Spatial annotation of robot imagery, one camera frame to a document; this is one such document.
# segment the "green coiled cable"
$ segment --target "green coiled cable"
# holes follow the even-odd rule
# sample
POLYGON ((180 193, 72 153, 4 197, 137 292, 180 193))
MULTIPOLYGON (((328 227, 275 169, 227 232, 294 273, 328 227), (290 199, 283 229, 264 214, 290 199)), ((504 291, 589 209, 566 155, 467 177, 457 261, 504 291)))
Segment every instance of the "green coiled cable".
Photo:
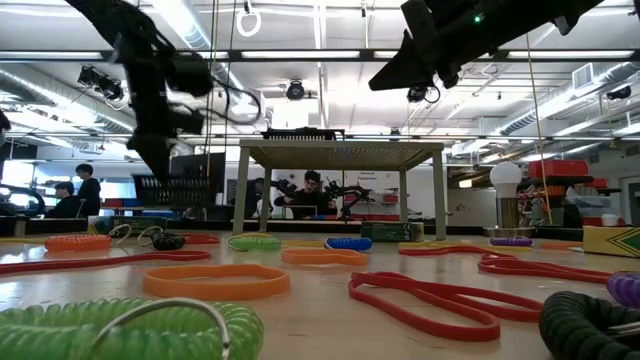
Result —
MULTIPOLYGON (((220 329, 190 308, 164 308, 111 329, 100 347, 98 333, 111 320, 151 300, 113 299, 66 305, 31 306, 0 312, 0 357, 47 360, 209 360, 220 359, 220 329)), ((230 359, 255 360, 264 327, 243 306, 213 303, 231 337, 230 359)))
POLYGON ((280 239, 266 234, 240 234, 227 240, 227 246, 238 251, 278 251, 282 242, 280 239))

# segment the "lamp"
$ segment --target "lamp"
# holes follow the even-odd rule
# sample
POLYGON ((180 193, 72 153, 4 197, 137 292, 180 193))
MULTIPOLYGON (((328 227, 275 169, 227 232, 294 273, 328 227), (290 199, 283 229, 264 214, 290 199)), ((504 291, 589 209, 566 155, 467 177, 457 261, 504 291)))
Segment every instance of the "lamp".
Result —
POLYGON ((489 179, 496 187, 496 210, 498 227, 514 229, 519 225, 518 198, 516 191, 522 180, 522 172, 517 165, 503 162, 491 170, 489 179))

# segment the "red rubber band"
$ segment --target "red rubber band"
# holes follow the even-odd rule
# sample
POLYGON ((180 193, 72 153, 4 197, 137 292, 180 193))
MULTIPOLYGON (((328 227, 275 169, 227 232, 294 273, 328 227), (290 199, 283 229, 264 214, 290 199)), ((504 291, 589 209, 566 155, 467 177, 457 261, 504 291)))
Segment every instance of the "red rubber band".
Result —
POLYGON ((400 254, 407 256, 430 256, 454 253, 482 254, 478 270, 502 275, 540 276, 553 279, 583 281, 606 284, 611 273, 577 269, 545 262, 520 260, 513 255, 497 253, 474 246, 452 246, 439 249, 401 249, 400 254))
POLYGON ((32 271, 78 269, 107 266, 148 260, 195 261, 211 259, 206 251, 154 251, 141 255, 121 256, 106 259, 35 261, 18 264, 0 264, 0 275, 32 271))
POLYGON ((497 317, 522 322, 537 322, 540 309, 542 309, 542 303, 519 296, 465 286, 416 281, 396 273, 353 273, 351 274, 351 279, 351 282, 349 282, 349 296, 352 298, 372 305, 420 331, 452 340, 495 340, 500 337, 500 324, 497 317), (420 300, 478 321, 484 326, 448 325, 423 318, 388 301, 357 290, 357 287, 362 284, 408 292, 420 300), (524 307, 528 310, 491 305, 462 295, 500 301, 524 307))
POLYGON ((220 243, 220 238, 209 234, 185 233, 180 235, 184 237, 186 245, 214 245, 220 243))

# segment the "rope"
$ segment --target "rope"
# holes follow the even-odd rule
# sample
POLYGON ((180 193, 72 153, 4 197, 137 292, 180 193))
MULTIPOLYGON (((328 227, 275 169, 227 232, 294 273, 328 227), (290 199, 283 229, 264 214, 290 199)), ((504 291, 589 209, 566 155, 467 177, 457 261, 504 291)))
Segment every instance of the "rope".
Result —
POLYGON ((529 58, 529 73, 531 74, 531 86, 533 88, 533 104, 535 105, 536 114, 536 127, 538 128, 538 144, 540 151, 540 166, 542 167, 542 186, 544 187, 544 197, 547 202, 547 215, 549 217, 549 225, 553 225, 553 219, 551 218, 551 204, 549 203, 549 191, 547 190, 547 174, 544 169, 544 144, 542 143, 542 135, 540 131, 540 116, 538 113, 538 94, 536 92, 536 80, 533 76, 533 61, 531 60, 531 45, 529 44, 529 33, 526 35, 527 39, 527 54, 529 58))

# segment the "shelf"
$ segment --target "shelf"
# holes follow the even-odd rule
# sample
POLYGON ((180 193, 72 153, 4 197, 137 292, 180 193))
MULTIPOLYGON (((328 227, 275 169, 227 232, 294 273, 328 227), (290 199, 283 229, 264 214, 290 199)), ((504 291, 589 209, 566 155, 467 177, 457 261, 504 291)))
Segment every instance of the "shelf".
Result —
MULTIPOLYGON (((547 186, 571 186, 575 184, 586 184, 593 181, 593 176, 549 176, 547 186)), ((522 181, 518 188, 526 188, 531 185, 542 185, 542 179, 529 179, 522 181)))
POLYGON ((596 188, 596 190, 598 190, 598 194, 605 195, 605 196, 608 196, 611 194, 618 194, 622 192, 622 189, 597 189, 596 188))

